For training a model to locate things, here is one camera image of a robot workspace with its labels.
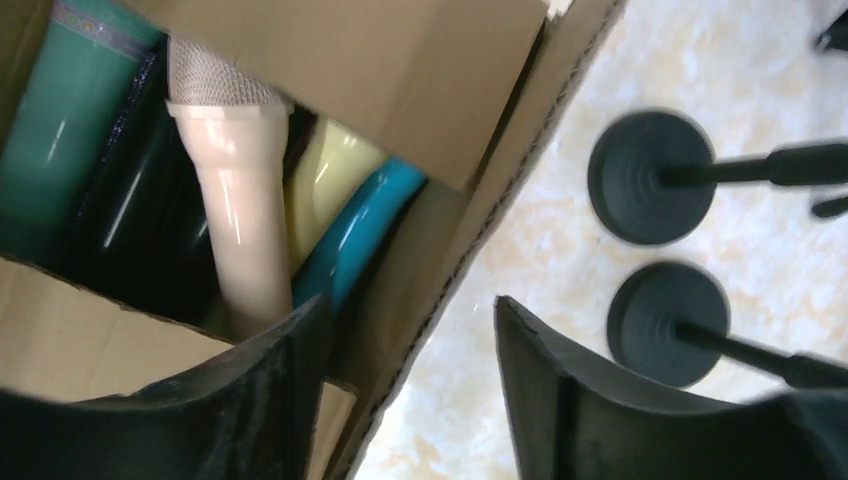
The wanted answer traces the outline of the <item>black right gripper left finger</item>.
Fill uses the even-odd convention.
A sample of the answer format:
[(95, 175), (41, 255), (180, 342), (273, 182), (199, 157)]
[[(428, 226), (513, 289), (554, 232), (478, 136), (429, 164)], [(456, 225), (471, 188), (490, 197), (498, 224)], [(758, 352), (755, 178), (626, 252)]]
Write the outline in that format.
[(333, 337), (325, 296), (126, 396), (3, 390), (5, 479), (303, 479)]

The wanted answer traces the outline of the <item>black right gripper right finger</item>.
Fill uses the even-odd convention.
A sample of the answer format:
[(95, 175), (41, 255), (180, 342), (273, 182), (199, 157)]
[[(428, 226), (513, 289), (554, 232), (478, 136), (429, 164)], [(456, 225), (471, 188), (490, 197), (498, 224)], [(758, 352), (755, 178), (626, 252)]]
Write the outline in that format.
[(498, 360), (524, 479), (843, 479), (847, 393), (732, 404), (639, 376), (494, 305)]

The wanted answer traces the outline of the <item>black round-base stand with holder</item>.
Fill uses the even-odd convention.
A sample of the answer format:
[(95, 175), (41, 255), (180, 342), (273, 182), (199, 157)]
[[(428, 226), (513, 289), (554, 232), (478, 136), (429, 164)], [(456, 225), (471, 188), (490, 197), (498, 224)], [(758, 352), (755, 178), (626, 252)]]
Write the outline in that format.
[(675, 388), (699, 382), (722, 358), (795, 389), (846, 387), (846, 366), (733, 337), (730, 323), (726, 296), (711, 275), (687, 263), (655, 262), (631, 274), (614, 295), (607, 344), (619, 365)]

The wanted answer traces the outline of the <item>black round-base stand with clip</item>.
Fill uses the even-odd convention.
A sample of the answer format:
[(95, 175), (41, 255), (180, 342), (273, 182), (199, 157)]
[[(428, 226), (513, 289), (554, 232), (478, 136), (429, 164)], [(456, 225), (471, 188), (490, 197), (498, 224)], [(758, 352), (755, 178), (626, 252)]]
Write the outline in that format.
[(597, 139), (587, 170), (598, 219), (619, 239), (643, 246), (672, 243), (694, 231), (720, 184), (812, 187), (846, 181), (844, 142), (718, 161), (701, 127), (667, 109), (636, 110), (612, 122)]

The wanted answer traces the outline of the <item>beige pink microphone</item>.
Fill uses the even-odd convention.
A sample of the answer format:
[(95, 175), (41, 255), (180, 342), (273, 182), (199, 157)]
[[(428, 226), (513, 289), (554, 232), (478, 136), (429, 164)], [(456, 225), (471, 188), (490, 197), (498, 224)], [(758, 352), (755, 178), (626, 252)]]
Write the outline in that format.
[(219, 287), (238, 339), (292, 310), (283, 157), (284, 95), (216, 53), (167, 43), (168, 99), (202, 192)]

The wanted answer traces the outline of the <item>brown cardboard box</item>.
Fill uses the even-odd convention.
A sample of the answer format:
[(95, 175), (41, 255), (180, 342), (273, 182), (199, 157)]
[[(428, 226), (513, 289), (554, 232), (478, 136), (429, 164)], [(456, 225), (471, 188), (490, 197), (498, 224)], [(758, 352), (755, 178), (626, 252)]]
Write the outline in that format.
[[(53, 2), (1, 5), (1, 155)], [(333, 310), (303, 479), (343, 479), (623, 5), (575, 1), (549, 17), (540, 1), (111, 2), (161, 32), (148, 53), (160, 43), (167, 52), (177, 36), (284, 95), (291, 113), (283, 193), (321, 117), (382, 149), (385, 163), (397, 157), (427, 177)], [(218, 296), (200, 325), (107, 298), (59, 271), (75, 215), (47, 264), (1, 250), (1, 393), (60, 403), (130, 395), (300, 307), (294, 281), (307, 259), (290, 272), (291, 312), (238, 339), (210, 236)]]

